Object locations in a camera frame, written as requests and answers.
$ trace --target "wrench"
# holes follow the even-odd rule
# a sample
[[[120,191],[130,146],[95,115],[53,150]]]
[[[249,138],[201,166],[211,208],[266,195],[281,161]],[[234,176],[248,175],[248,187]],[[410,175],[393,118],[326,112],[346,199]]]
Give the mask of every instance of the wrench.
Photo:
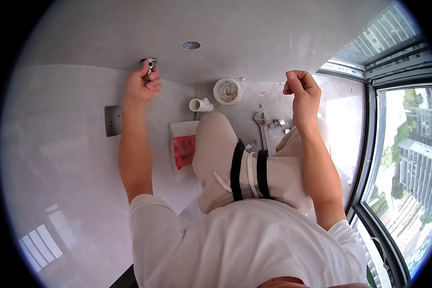
[[[254,121],[259,125],[259,128],[261,128],[261,137],[263,138],[263,149],[269,150],[267,148],[267,139],[266,139],[266,130],[265,126],[267,124],[267,117],[264,112],[258,112],[254,115]]]

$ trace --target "man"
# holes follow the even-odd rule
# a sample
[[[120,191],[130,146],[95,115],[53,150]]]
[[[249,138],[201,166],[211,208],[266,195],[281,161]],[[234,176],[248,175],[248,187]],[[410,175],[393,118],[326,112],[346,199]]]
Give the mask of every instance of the man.
[[[210,203],[204,211],[207,219],[185,229],[181,219],[152,192],[145,114],[147,101],[160,91],[161,84],[158,67],[150,75],[147,70],[144,65],[141,71],[128,76],[119,150],[120,175],[130,203],[134,273],[140,287],[367,287],[358,283],[365,282],[365,253],[346,221],[340,178],[316,119],[321,90],[309,73],[286,73],[283,94],[294,93],[293,119],[298,135],[293,140],[293,136],[287,135],[277,153],[291,142],[301,143],[301,179],[294,182],[292,178],[290,185],[305,187],[307,197],[313,201],[317,223],[292,205],[276,201],[275,196],[270,199],[264,193],[255,198],[236,195],[240,188],[235,182],[242,183],[242,174],[250,173],[245,165],[244,171],[238,167],[248,163],[250,170],[250,164],[248,160],[244,162],[244,153],[236,156],[233,151],[240,145],[227,119],[220,113],[211,113],[202,118],[197,128],[194,170],[207,198],[217,187],[229,194],[222,200],[206,200]],[[218,140],[219,146],[230,147],[230,153],[219,155],[203,145],[210,143],[207,138],[211,133],[207,131],[216,127],[223,128],[215,133],[226,135],[226,139]],[[225,166],[213,167],[220,162]],[[202,179],[203,170],[207,174],[213,170],[218,176]],[[231,170],[238,170],[240,179],[237,174],[233,178]],[[226,183],[229,174],[232,185]],[[258,177],[258,189],[268,192],[266,187],[261,189],[261,181],[264,180]],[[269,181],[269,188],[275,185]],[[227,195],[231,197],[229,204],[225,202]],[[234,201],[236,197],[243,200]]]

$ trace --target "electrical outlet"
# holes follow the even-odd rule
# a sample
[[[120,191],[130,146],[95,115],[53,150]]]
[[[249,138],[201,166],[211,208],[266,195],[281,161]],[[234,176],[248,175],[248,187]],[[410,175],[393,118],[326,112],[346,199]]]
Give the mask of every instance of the electrical outlet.
[[[107,137],[121,134],[122,106],[104,107],[105,135]]]

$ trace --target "left hand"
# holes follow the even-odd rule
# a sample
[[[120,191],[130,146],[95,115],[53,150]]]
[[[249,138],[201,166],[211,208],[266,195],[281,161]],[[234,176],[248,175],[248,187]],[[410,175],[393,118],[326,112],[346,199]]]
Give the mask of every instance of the left hand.
[[[148,75],[148,62],[144,61],[142,69],[128,74],[125,97],[133,97],[145,102],[152,99],[162,89],[158,66],[152,68]]]

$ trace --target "bucket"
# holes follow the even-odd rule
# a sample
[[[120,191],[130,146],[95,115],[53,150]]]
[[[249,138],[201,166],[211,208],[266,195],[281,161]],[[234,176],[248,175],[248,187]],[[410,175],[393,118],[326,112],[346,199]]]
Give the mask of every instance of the bucket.
[[[236,98],[235,98],[234,100],[230,101],[230,102],[225,102],[224,100],[222,100],[222,99],[219,97],[219,89],[221,88],[221,86],[222,86],[225,82],[232,82],[232,83],[234,83],[234,84],[237,86],[237,89],[238,89],[238,93],[237,93]],[[240,96],[242,95],[242,92],[243,92],[243,91],[242,91],[242,89],[240,88],[240,83],[239,83],[237,80],[232,79],[232,78],[222,78],[222,79],[220,79],[218,82],[216,82],[215,86],[213,87],[213,95],[214,95],[216,101],[217,101],[218,103],[222,104],[222,105],[225,105],[225,106],[232,105],[233,103],[235,103],[235,102],[237,102],[238,100],[240,100]]]

